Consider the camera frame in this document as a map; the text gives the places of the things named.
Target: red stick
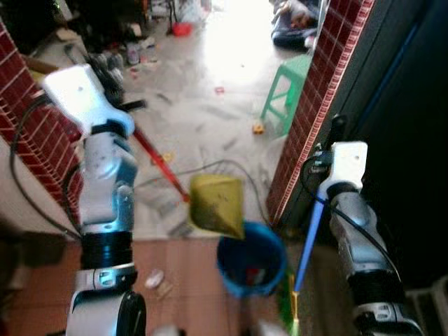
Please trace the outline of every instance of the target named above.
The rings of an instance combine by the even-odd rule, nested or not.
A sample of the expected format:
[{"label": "red stick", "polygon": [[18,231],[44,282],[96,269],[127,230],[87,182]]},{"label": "red stick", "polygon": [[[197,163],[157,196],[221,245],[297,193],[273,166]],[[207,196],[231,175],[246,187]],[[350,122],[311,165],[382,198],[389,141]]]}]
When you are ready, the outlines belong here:
[{"label": "red stick", "polygon": [[168,167],[167,163],[163,160],[161,154],[155,149],[151,142],[146,138],[145,134],[136,126],[134,130],[134,137],[137,141],[145,148],[145,151],[151,156],[151,159],[156,163],[156,165],[160,168],[162,174],[167,178],[168,181],[179,191],[182,196],[182,200],[184,202],[190,201],[190,196],[188,193],[182,188],[182,185],[179,183],[179,180],[176,178],[176,175],[171,171]]}]

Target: wire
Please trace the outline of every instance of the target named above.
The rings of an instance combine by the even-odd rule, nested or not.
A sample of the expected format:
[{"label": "wire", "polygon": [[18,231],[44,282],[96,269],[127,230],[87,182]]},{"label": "wire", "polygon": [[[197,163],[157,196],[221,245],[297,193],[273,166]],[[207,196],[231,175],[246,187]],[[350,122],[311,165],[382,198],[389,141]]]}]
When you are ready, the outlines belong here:
[{"label": "wire", "polygon": [[36,98],[27,108],[27,110],[23,113],[22,119],[19,122],[19,125],[15,129],[13,142],[10,145],[10,152],[9,152],[9,169],[11,172],[11,175],[13,177],[13,180],[15,184],[17,185],[17,188],[19,189],[20,193],[23,195],[23,197],[28,201],[28,203],[38,212],[39,215],[41,215],[45,220],[49,222],[54,228],[62,232],[64,235],[73,238],[75,240],[79,240],[80,237],[75,232],[68,230],[65,226],[58,223],[55,219],[51,218],[49,215],[47,215],[35,202],[34,200],[28,195],[28,193],[23,188],[23,185],[21,184],[17,172],[15,170],[15,156],[20,140],[20,135],[22,133],[23,126],[25,122],[27,121],[28,117],[32,114],[32,112],[39,107],[40,105],[47,104],[48,98],[46,96],[41,96],[39,98]]},{"label": "wire", "polygon": [[[180,172],[174,173],[174,175],[182,176],[182,175],[186,175],[186,174],[200,172],[200,171],[205,170],[207,168],[210,168],[212,166],[220,165],[221,163],[230,163],[231,165],[234,165],[236,168],[238,168],[239,170],[244,172],[244,174],[246,175],[247,179],[251,183],[253,191],[255,193],[255,198],[257,199],[258,210],[259,210],[259,212],[260,212],[264,222],[265,223],[269,223],[269,221],[268,221],[268,219],[267,219],[267,217],[266,217],[266,215],[265,215],[265,213],[263,211],[263,206],[262,206],[261,201],[260,201],[260,194],[258,192],[257,185],[256,185],[255,181],[253,180],[252,176],[245,170],[245,168],[241,164],[239,164],[237,161],[228,160],[228,159],[222,159],[222,160],[219,160],[219,161],[211,162],[209,164],[205,164],[205,165],[203,165],[201,167],[198,167],[198,168],[189,169],[189,170],[185,170],[185,171],[180,171]],[[151,179],[149,179],[147,181],[144,181],[144,182],[140,183],[139,185],[136,185],[134,189],[142,188],[144,186],[147,186],[147,185],[149,185],[151,183],[154,183],[156,181],[159,181],[161,179],[163,179],[162,176],[151,178]]]},{"label": "wire", "polygon": [[356,222],[348,217],[344,212],[340,211],[338,208],[331,206],[328,200],[321,199],[319,196],[315,195],[307,186],[304,178],[304,174],[302,172],[305,171],[306,166],[310,163],[316,160],[316,156],[308,157],[305,162],[303,162],[302,168],[299,173],[299,179],[300,183],[302,184],[302,187],[305,189],[307,193],[311,195],[316,201],[322,203],[325,207],[328,207],[329,210],[337,214],[338,216],[342,217],[348,224],[350,224],[354,229],[356,229],[359,233],[361,233],[364,238],[366,238],[386,259],[388,265],[392,268],[392,270],[397,274],[398,280],[401,282],[400,274],[398,273],[398,269],[393,263],[391,257],[389,257],[389,254],[387,251],[381,246],[378,241],[372,237],[372,235],[367,232],[364,228],[356,224]]},{"label": "wire", "polygon": [[78,233],[81,233],[81,226],[76,222],[75,216],[71,212],[70,209],[70,202],[69,202],[69,185],[71,182],[71,179],[75,175],[75,173],[79,170],[79,164],[74,165],[70,170],[67,172],[67,174],[64,177],[64,180],[62,182],[62,203],[64,204],[65,212],[67,214],[67,217],[69,218],[70,223],[73,225],[75,230]]}]

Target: red brick wall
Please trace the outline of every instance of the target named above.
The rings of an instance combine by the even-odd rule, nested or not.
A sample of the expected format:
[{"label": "red brick wall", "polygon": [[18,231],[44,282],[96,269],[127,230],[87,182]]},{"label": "red brick wall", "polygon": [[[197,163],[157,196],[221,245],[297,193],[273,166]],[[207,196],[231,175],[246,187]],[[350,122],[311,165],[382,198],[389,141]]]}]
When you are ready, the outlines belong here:
[{"label": "red brick wall", "polygon": [[267,208],[278,223],[331,106],[375,0],[330,0],[321,36],[277,166]]},{"label": "red brick wall", "polygon": [[[0,21],[0,135],[9,144],[22,114],[32,101],[32,95],[38,89]],[[78,164],[71,145],[71,136],[76,133],[76,126],[59,110],[43,106],[30,115],[17,149],[25,165],[60,204],[63,178],[70,167]],[[69,201],[75,213],[78,212],[82,184],[81,175],[77,174],[69,187]]]}]

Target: green plastic stool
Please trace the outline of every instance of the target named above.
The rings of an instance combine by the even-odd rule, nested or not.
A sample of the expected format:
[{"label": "green plastic stool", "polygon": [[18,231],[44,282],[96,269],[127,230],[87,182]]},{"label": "green plastic stool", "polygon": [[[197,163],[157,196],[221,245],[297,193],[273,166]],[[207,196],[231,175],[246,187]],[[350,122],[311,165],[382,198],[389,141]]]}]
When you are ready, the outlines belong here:
[{"label": "green plastic stool", "polygon": [[[272,83],[271,90],[267,96],[265,107],[261,113],[261,120],[266,118],[266,113],[268,111],[272,112],[276,117],[278,117],[283,122],[283,132],[281,135],[285,135],[289,132],[291,125],[293,124],[293,119],[295,115],[295,110],[299,104],[300,94],[302,93],[303,84],[305,83],[305,78],[307,77],[308,69],[311,64],[312,57],[310,55],[300,55],[291,58],[284,62],[279,69]],[[280,77],[285,76],[291,82],[288,91],[282,93],[275,93],[277,84]],[[285,107],[286,114],[276,110],[272,106],[272,102],[276,99],[286,96]]]}]

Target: brown tile floor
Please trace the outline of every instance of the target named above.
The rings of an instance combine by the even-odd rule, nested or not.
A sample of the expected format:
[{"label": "brown tile floor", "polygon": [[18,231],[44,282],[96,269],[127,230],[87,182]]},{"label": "brown tile floor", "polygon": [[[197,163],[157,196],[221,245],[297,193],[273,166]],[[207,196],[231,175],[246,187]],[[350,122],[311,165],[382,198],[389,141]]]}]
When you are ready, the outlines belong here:
[{"label": "brown tile floor", "polygon": [[[275,295],[242,302],[226,294],[216,269],[217,243],[216,239],[134,243],[139,271],[134,289],[145,297],[148,335],[155,327],[173,323],[185,328],[188,336],[238,336],[258,319],[278,321]],[[11,336],[44,336],[65,329],[80,254],[79,247],[70,244],[59,265],[33,271],[10,312]],[[144,287],[153,268],[164,270],[173,284],[160,301]]]}]

